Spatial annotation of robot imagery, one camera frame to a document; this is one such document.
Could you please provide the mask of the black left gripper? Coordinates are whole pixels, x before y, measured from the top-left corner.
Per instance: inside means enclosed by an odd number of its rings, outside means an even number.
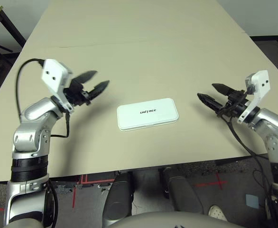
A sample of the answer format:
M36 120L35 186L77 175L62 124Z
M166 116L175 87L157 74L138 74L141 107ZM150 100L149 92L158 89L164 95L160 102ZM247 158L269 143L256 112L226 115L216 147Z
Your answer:
M74 77L68 88L64 88L63 93L72 106L90 105L90 99L95 99L108 86L109 80L100 82L89 93L83 90L83 85L97 74L98 71L90 70Z

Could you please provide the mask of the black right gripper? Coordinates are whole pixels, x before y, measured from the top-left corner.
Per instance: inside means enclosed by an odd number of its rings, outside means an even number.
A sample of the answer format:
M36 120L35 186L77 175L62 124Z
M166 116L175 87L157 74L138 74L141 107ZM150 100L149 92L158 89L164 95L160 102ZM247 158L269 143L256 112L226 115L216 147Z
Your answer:
M246 99L248 91L235 91L229 86L219 83L213 83L212 86L220 94L228 95L228 102L226 103L226 105L223 107L222 104L218 103L209 95L197 93L199 100L204 105L217 112L218 117L223 117L224 115L227 117L234 117L234 111L236 110L237 106L243 103L243 101Z

